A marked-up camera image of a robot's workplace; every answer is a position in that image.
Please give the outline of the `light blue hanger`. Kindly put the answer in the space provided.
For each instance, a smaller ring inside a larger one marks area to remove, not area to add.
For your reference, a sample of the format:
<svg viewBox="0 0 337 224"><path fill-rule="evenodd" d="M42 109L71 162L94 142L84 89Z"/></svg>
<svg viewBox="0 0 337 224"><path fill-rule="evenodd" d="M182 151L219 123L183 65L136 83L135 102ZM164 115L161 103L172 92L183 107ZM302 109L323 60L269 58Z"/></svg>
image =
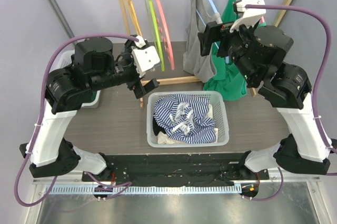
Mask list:
<svg viewBox="0 0 337 224"><path fill-rule="evenodd" d="M196 24L206 27L207 23L216 21L221 23L221 16L213 0L190 0L191 3L191 19Z"/></svg>

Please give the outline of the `grey tank top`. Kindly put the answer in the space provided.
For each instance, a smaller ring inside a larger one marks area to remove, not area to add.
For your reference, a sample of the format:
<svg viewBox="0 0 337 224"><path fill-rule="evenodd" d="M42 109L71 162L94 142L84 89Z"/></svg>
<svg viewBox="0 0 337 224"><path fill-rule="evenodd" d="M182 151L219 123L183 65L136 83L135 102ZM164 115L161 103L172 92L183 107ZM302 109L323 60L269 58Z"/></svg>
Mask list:
<svg viewBox="0 0 337 224"><path fill-rule="evenodd" d="M208 56L200 55L200 42L197 37L199 32L203 33L205 27L196 24L191 19L187 28L186 52L183 54L183 70L196 76L201 82L205 83L216 75L216 69L211 59L211 53Z"/></svg>

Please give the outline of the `black tank top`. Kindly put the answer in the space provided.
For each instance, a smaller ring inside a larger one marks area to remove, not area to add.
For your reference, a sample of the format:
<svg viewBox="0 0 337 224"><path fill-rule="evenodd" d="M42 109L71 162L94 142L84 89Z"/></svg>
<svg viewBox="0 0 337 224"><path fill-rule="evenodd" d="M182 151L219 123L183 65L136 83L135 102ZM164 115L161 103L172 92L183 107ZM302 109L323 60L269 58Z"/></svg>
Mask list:
<svg viewBox="0 0 337 224"><path fill-rule="evenodd" d="M162 132L163 134L166 134L165 129L158 125L158 123L155 120L155 118L152 118L152 128L153 128L153 132L154 132L155 136L158 136L158 134L160 132Z"/></svg>

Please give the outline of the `striped blue white tank top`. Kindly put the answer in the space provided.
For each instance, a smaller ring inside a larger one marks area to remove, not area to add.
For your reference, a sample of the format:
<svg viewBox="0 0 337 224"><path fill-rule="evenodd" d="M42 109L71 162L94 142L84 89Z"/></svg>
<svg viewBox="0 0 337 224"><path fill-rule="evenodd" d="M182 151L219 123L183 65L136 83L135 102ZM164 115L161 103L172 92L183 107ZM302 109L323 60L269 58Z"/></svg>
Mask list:
<svg viewBox="0 0 337 224"><path fill-rule="evenodd" d="M153 118L169 139L187 144L217 141L213 107L209 100L195 95L173 94L154 103Z"/></svg>

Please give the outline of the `coral pink hanger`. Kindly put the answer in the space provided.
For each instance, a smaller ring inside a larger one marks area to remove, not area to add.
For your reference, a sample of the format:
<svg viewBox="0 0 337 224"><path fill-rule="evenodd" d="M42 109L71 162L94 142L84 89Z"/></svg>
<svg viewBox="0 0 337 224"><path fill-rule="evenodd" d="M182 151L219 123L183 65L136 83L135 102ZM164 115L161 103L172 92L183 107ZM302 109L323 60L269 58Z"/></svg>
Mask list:
<svg viewBox="0 0 337 224"><path fill-rule="evenodd" d="M168 25L166 22L164 10L161 4L160 0L155 0L157 4L157 9L159 12L160 20L161 20L161 25L159 26L159 31L162 37L162 41L164 43L164 48L166 50L167 56L168 56L168 61L170 63L171 70L175 69L175 62L174 62L174 54L173 54L173 48L172 48L172 43L171 43L171 38L169 34L169 29Z"/></svg>

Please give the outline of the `lime green hanger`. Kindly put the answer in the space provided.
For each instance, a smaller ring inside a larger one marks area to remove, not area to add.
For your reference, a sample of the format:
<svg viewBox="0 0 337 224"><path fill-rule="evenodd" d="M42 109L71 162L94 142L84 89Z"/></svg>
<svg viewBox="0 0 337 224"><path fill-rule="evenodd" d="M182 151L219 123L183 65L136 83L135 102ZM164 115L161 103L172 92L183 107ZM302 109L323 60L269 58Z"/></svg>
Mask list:
<svg viewBox="0 0 337 224"><path fill-rule="evenodd" d="M152 33L154 45L158 52L159 58L161 60L161 64L160 64L161 71L164 72L165 63L164 63L163 49L162 49L161 37L160 37L159 28L158 28L155 8L154 8L152 0L144 0L144 1L145 1L145 6L146 6L147 16L148 16L148 21L149 21L149 24L151 25L151 33Z"/></svg>

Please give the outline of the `yellow plastic hanger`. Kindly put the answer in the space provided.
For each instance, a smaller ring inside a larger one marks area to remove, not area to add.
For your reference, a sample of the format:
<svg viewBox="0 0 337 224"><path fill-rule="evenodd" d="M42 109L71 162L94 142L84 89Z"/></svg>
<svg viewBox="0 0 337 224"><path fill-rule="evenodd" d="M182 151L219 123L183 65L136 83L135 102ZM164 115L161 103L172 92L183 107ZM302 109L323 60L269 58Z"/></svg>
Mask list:
<svg viewBox="0 0 337 224"><path fill-rule="evenodd" d="M127 9L128 9L131 21L133 23L133 26L135 28L136 34L139 36L143 36L132 0L125 0L125 1L127 4Z"/></svg>

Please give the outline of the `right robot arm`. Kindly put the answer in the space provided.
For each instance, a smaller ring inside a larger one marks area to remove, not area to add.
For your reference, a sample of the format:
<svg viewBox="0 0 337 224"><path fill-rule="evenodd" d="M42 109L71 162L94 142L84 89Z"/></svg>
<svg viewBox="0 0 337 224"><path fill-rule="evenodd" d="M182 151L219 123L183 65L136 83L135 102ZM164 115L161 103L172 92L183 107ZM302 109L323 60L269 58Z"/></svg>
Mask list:
<svg viewBox="0 0 337 224"><path fill-rule="evenodd" d="M306 71L284 58L293 45L292 38L271 25L239 26L207 23L197 35L201 55L219 43L218 56L228 56L244 77L283 116L290 134L275 146L247 151L238 165L243 179L269 168L282 168L297 174L326 175L330 149L321 141L311 107L312 86Z"/></svg>

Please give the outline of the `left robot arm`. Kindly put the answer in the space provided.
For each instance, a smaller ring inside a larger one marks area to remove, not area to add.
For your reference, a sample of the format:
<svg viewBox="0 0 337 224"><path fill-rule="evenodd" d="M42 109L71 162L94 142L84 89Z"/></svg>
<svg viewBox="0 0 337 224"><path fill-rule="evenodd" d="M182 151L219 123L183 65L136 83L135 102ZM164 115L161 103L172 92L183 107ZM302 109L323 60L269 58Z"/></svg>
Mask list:
<svg viewBox="0 0 337 224"><path fill-rule="evenodd" d="M88 38L75 45L71 63L51 71L43 83L43 117L35 140L22 144L34 178L65 175L73 170L107 181L113 166L103 153L90 153L65 140L65 131L84 103L95 92L126 84L137 99L158 87L158 81L142 84L146 72L161 62L156 48L140 36L125 42L113 56L113 43L105 37Z"/></svg>

